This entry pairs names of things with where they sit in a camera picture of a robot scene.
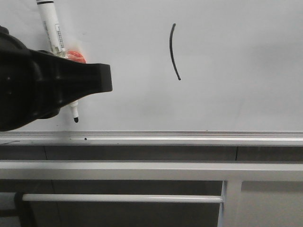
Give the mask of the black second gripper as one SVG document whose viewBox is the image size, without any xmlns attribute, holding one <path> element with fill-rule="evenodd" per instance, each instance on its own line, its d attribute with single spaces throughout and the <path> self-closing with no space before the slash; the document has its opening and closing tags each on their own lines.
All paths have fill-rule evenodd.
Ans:
<svg viewBox="0 0 303 227">
<path fill-rule="evenodd" d="M 85 64 L 28 49 L 0 27 L 0 130 L 32 121 L 36 111 L 52 111 L 85 96 L 111 92 L 108 64 Z"/>
</svg>

